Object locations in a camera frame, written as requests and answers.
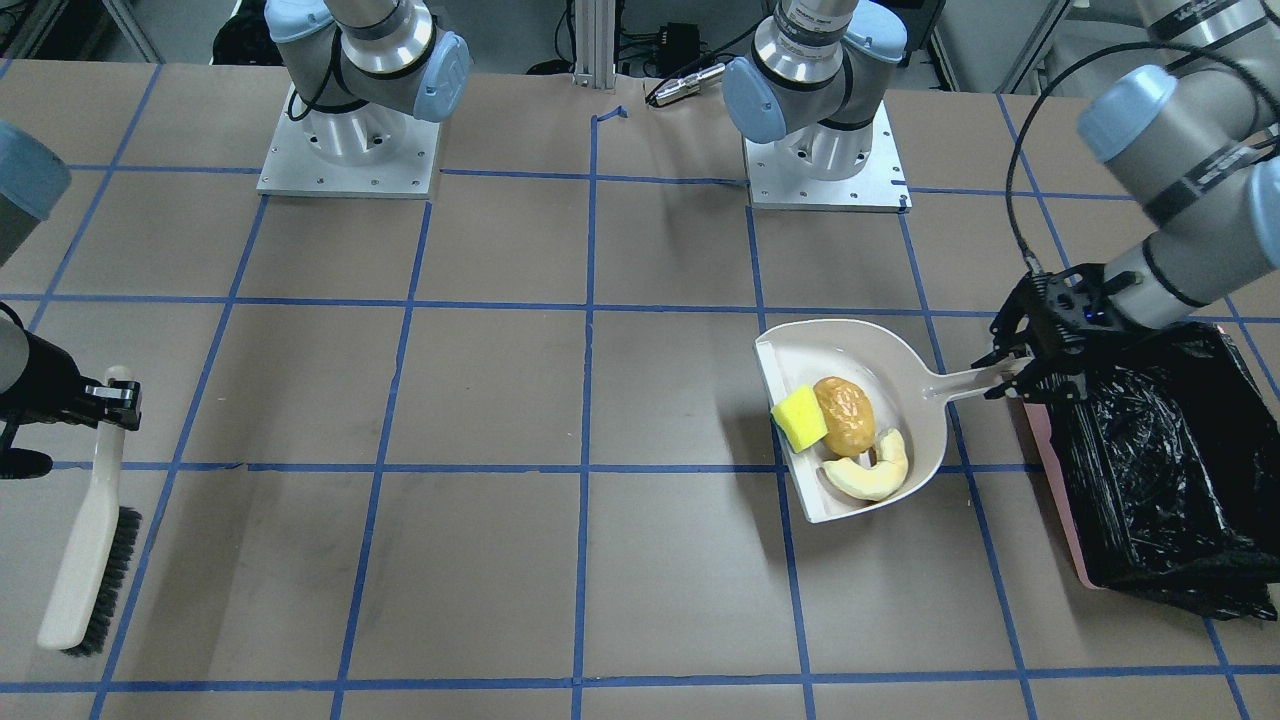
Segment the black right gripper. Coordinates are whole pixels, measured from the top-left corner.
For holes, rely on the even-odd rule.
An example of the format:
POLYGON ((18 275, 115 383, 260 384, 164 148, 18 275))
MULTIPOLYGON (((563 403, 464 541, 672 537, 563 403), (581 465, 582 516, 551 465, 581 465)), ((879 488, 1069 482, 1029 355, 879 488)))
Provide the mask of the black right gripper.
POLYGON ((134 432, 142 420, 142 386, 137 380, 97 384, 81 375, 64 350, 27 331, 1 333, 1 478, 35 479, 51 471, 52 460, 14 446, 20 427, 36 423, 99 427, 134 432))

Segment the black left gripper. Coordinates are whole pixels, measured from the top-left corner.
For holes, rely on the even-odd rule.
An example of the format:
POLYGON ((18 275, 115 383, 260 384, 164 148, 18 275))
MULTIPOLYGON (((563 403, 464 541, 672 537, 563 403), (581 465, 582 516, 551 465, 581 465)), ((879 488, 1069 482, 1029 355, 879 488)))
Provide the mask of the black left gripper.
POLYGON ((989 324, 989 350, 973 369, 996 373, 986 400, 1074 404, 1087 398, 1089 370, 1137 336, 1112 296, 1137 283, 1134 272, 1107 278, 1105 266, 1080 264, 1064 272, 1028 272, 989 324))

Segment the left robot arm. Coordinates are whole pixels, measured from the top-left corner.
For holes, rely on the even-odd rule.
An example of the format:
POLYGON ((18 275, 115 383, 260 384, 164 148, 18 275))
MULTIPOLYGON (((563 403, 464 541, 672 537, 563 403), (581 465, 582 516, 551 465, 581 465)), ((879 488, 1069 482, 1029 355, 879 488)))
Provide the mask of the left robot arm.
MULTIPOLYGON (((1263 1, 1143 1, 1143 47, 1166 64, 1128 72, 1076 131, 1155 231, 1105 264, 1051 274, 1018 225, 1027 265, 974 361, 975 392, 1079 401, 1089 370, 1277 268, 1277 152, 1251 138, 1277 123, 1277 18, 1263 1)), ((748 145, 801 152, 801 173, 855 176, 908 46, 872 1, 781 1, 723 76, 748 145)))

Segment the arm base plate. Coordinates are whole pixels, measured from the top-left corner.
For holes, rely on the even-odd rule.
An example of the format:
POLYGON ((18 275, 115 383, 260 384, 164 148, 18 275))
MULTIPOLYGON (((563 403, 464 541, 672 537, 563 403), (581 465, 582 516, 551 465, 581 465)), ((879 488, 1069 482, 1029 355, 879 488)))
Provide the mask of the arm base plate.
POLYGON ((344 114, 303 108, 285 95, 256 190, 265 196, 429 200, 442 124, 378 105, 344 114))
POLYGON ((751 205, 777 211, 904 214, 913 199, 882 102, 869 126, 810 126, 773 143, 742 141, 751 205))

